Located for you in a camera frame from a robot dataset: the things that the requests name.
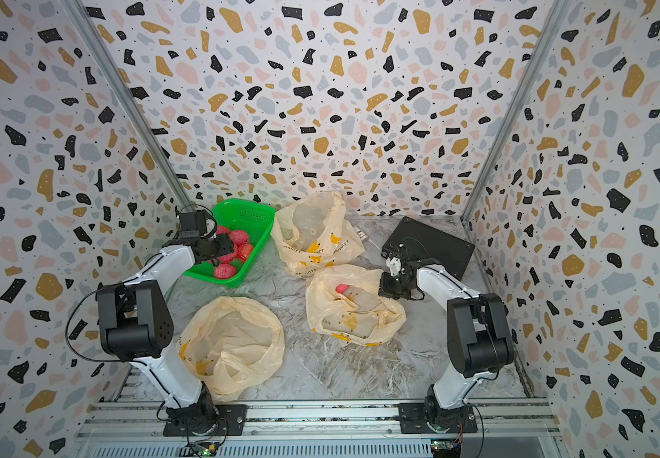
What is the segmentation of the beige plastic bag with apples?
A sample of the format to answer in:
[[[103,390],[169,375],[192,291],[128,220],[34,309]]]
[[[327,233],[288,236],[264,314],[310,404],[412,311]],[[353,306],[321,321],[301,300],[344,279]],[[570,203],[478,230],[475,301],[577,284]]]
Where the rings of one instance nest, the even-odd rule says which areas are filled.
[[[283,365],[283,326],[262,303],[219,297],[200,308],[177,344],[188,371],[217,402],[232,402]]]

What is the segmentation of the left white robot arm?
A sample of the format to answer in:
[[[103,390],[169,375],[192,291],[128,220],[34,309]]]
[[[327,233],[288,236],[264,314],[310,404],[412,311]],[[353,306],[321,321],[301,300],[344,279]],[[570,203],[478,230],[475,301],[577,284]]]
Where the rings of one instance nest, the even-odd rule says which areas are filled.
[[[95,295],[102,349],[140,369],[162,395],[175,427],[206,432],[217,420],[217,409],[173,343],[173,317],[164,294],[192,267],[205,261],[217,264],[232,252],[234,243],[226,233],[178,240],[131,278]]]

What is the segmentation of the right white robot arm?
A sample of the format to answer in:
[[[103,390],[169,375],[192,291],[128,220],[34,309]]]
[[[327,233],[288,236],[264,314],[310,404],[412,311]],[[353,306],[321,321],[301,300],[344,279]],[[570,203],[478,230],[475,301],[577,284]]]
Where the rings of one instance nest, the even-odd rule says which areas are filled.
[[[494,379],[513,363],[514,345],[503,300],[464,285],[435,259],[390,258],[386,266],[379,295],[412,301],[418,292],[444,310],[450,366],[431,387],[431,406],[461,408],[476,383]]]

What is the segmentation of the green plastic mesh basket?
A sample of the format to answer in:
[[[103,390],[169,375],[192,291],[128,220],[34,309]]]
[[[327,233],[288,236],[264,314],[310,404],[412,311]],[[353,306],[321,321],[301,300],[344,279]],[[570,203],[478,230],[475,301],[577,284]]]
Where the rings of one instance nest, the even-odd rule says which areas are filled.
[[[232,198],[218,203],[211,211],[218,225],[227,227],[230,230],[244,230],[249,235],[251,244],[253,244],[253,252],[246,261],[234,259],[231,262],[231,265],[236,268],[236,274],[232,278],[226,280],[215,278],[213,276],[215,268],[211,263],[196,265],[188,270],[185,276],[226,288],[237,288],[244,282],[257,262],[266,242],[271,238],[276,209],[249,200]]]

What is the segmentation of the black flat box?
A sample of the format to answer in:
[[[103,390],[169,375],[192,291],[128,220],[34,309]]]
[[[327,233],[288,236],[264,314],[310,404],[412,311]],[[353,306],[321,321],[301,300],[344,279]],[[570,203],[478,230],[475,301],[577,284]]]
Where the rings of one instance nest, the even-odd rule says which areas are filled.
[[[401,261],[434,259],[461,281],[474,249],[475,246],[466,240],[403,217],[383,244],[381,257],[385,260],[399,258]]]

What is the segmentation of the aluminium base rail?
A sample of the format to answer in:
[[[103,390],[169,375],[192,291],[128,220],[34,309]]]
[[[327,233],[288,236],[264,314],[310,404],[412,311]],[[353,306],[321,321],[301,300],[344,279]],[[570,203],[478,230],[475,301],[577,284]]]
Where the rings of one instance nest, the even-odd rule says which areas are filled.
[[[79,457],[564,457],[549,404],[474,399],[447,431],[419,400],[240,401],[216,429],[172,432],[156,402],[98,403],[76,436]]]

